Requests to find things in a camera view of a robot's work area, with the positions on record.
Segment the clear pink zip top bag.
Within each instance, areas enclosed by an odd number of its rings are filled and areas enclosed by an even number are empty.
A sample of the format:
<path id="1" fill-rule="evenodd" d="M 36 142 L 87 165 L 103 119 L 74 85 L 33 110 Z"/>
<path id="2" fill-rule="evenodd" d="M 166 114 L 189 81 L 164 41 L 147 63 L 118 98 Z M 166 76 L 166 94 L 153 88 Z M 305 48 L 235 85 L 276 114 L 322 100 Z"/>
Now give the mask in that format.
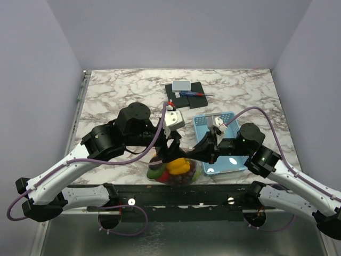
<path id="1" fill-rule="evenodd" d="M 149 180 L 160 182 L 171 187 L 186 187 L 198 180 L 202 173 L 201 164 L 188 158 L 178 158 L 163 163 L 160 156 L 154 154 L 149 162 L 141 161 L 148 167 L 146 176 Z"/>

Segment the blue plastic basket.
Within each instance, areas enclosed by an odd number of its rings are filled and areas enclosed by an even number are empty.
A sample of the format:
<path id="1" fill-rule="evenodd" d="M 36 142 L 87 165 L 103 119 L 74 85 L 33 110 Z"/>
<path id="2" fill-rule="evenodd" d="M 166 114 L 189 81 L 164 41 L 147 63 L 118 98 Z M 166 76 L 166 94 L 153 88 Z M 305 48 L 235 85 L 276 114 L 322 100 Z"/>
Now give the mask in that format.
<path id="1" fill-rule="evenodd" d="M 197 142 L 199 142 L 209 131 L 207 121 L 209 116 L 219 117 L 224 123 L 228 123 L 235 113 L 231 111 L 214 113 L 208 115 L 197 115 L 193 118 L 194 130 Z M 239 131 L 240 125 L 237 120 L 234 120 L 225 133 L 225 138 L 235 138 Z M 230 172 L 244 171 L 247 168 L 244 166 L 247 156 L 221 156 L 214 164 L 202 163 L 203 171 L 206 175 L 217 175 Z"/>

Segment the green cabbage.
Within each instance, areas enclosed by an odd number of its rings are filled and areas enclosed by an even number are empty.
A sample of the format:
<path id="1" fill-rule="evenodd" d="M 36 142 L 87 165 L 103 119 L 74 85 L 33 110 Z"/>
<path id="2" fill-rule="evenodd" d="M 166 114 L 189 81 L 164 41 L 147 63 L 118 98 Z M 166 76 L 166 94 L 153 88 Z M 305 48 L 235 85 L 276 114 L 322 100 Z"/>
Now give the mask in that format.
<path id="1" fill-rule="evenodd" d="M 196 163 L 194 169 L 193 169 L 193 177 L 192 177 L 192 182 L 195 182 L 196 180 L 198 180 L 198 178 L 200 177 L 202 172 L 202 167 L 201 164 Z"/>

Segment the green leafy vegetable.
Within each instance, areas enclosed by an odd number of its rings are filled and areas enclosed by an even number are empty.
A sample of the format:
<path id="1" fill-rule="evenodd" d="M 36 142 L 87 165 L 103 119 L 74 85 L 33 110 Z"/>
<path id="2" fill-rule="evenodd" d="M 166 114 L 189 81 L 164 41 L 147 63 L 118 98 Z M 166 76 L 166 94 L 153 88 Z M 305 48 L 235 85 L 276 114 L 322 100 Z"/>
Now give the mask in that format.
<path id="1" fill-rule="evenodd" d="M 155 169 L 155 170 L 152 170 L 151 168 L 149 168 L 147 171 L 147 178 L 152 179 L 152 180 L 156 180 L 163 175 L 165 169 L 166 169 L 165 166 L 162 166 L 162 167 Z"/>

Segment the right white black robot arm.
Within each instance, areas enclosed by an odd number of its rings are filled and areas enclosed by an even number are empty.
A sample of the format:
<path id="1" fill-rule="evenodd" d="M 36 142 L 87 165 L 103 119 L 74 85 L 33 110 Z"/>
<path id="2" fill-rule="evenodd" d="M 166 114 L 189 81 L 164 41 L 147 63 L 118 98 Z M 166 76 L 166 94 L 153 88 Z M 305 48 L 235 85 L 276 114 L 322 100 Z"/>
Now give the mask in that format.
<path id="1" fill-rule="evenodd" d="M 329 188 L 288 164 L 283 156 L 264 146 L 265 134 L 253 123 L 242 125 L 235 138 L 225 138 L 219 128 L 206 132 L 186 156 L 213 164 L 220 156 L 246 156 L 245 166 L 255 175 L 268 178 L 293 194 L 280 195 L 261 185 L 245 194 L 245 203 L 256 209 L 260 205 L 275 207 L 296 215 L 307 216 L 325 235 L 340 239 L 340 192 Z"/>

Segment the yellow bell pepper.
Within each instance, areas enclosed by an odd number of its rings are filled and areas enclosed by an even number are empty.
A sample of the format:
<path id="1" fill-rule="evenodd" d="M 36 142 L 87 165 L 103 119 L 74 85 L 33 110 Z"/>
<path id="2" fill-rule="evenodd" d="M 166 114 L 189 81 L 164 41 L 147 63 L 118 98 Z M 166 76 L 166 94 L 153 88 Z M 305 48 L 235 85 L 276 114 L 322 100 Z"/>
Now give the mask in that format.
<path id="1" fill-rule="evenodd" d="M 171 175 L 181 175 L 190 170 L 190 160 L 186 158 L 178 158 L 166 165 L 166 169 Z"/>

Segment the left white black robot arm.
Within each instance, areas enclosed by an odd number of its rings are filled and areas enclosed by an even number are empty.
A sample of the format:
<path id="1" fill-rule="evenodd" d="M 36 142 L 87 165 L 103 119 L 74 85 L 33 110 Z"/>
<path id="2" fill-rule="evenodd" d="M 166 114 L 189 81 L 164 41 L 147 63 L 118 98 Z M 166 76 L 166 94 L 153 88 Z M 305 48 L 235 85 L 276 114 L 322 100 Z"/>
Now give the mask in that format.
<path id="1" fill-rule="evenodd" d="M 122 166 L 143 158 L 152 148 L 163 163 L 186 156 L 176 138 L 185 126 L 182 113 L 164 102 L 158 125 L 150 121 L 150 109 L 139 102 L 120 110 L 107 124 L 96 126 L 65 158 L 35 178 L 20 178 L 15 185 L 22 203 L 24 219 L 51 220 L 64 210 L 84 206 L 113 210 L 118 203 L 112 185 L 70 188 L 86 172 L 100 166 Z"/>

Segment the purple grape bunch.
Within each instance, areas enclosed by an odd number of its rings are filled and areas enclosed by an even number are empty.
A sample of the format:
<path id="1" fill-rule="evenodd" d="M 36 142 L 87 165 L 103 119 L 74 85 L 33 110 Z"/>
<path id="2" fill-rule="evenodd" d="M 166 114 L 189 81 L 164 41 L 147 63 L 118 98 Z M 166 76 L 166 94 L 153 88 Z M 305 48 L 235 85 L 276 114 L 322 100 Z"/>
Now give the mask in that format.
<path id="1" fill-rule="evenodd" d="M 197 164 L 193 160 L 186 161 L 184 165 L 188 170 L 182 174 L 169 174 L 168 183 L 171 186 L 175 187 L 183 187 L 189 185 L 193 180 L 194 176 L 197 173 Z"/>

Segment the red apple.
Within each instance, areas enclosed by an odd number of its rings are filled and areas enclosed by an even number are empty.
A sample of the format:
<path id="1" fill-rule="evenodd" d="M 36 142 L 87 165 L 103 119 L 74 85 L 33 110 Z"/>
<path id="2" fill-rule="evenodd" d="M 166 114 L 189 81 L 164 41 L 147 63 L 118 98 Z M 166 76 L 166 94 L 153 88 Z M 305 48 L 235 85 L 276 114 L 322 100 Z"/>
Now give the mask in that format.
<path id="1" fill-rule="evenodd" d="M 169 179 L 169 176 L 170 176 L 169 171 L 165 170 L 163 174 L 157 179 L 157 181 L 161 183 L 166 183 Z"/>

